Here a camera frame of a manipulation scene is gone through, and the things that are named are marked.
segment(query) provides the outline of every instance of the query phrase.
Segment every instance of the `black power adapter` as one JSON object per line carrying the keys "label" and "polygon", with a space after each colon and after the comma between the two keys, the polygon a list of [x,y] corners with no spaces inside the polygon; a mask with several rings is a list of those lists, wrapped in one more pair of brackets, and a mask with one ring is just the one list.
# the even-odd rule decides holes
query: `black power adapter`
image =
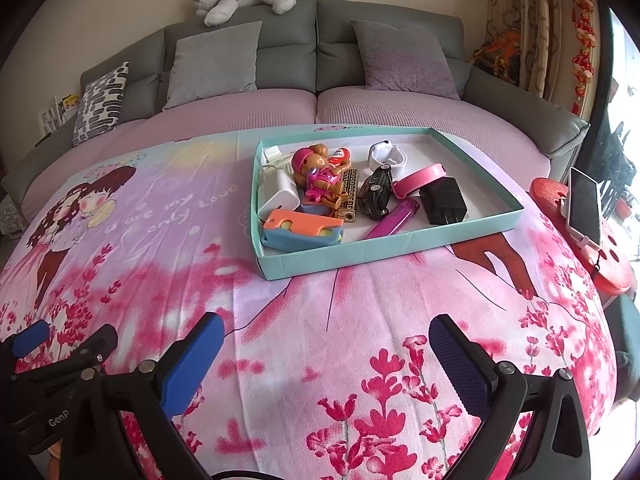
{"label": "black power adapter", "polygon": [[429,222],[434,225],[462,222],[466,215],[465,199],[452,176],[443,176],[422,186],[420,200]]}

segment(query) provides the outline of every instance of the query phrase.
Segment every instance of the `screw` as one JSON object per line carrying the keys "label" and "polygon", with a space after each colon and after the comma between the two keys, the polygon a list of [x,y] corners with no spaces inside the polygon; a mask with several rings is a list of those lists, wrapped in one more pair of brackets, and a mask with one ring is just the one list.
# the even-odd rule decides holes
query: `screw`
{"label": "screw", "polygon": [[560,374],[560,377],[562,377],[565,381],[570,381],[574,378],[574,375],[571,373],[571,370],[569,370],[569,368],[560,368],[558,370],[558,374]]}
{"label": "screw", "polygon": [[95,370],[93,368],[85,368],[84,370],[82,370],[80,377],[82,378],[83,381],[90,381],[91,379],[94,378],[94,375],[95,375]]}
{"label": "screw", "polygon": [[138,370],[143,374],[148,374],[156,368],[156,362],[153,359],[146,359],[138,365]]}
{"label": "screw", "polygon": [[516,371],[516,367],[513,363],[508,361],[501,361],[498,364],[498,370],[500,370],[503,374],[511,375]]}

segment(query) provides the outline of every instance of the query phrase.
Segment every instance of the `white watch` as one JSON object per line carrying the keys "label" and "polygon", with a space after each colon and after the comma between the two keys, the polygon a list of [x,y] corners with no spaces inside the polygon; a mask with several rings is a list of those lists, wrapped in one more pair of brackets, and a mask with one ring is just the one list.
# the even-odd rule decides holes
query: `white watch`
{"label": "white watch", "polygon": [[391,166],[391,175],[394,179],[402,177],[406,166],[406,153],[392,144],[389,140],[377,142],[369,148],[367,165],[371,171],[375,171],[383,164]]}

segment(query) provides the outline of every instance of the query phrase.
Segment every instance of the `pink floral tablecloth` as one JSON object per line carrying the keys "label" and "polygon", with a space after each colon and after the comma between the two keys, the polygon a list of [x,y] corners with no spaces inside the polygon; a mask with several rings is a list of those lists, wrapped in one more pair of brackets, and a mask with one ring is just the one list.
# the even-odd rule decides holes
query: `pink floral tablecloth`
{"label": "pink floral tablecloth", "polygon": [[[427,340],[430,320],[447,312],[495,360],[547,376],[570,368],[593,433],[616,384],[593,283],[526,193],[464,140],[454,139],[524,205],[517,228],[288,280],[260,276],[248,235],[255,145],[315,128],[170,142],[72,177],[0,277],[0,338],[37,319],[52,325],[22,369],[65,358],[111,323],[119,345],[106,367],[132,370],[214,311],[225,343],[174,420],[210,474],[438,480],[479,423]],[[135,420],[125,423],[145,471],[159,478]]]}

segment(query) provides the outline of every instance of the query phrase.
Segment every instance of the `printed cartoon couple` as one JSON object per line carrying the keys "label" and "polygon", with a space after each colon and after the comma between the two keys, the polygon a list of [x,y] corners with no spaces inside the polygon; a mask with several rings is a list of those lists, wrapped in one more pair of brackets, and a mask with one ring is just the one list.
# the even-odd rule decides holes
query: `printed cartoon couple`
{"label": "printed cartoon couple", "polygon": [[10,270],[5,269],[0,296],[26,311],[37,310],[68,252],[87,229],[111,215],[116,205],[111,195],[135,173],[132,166],[120,166],[94,182],[70,189],[40,221],[27,241],[29,252]]}

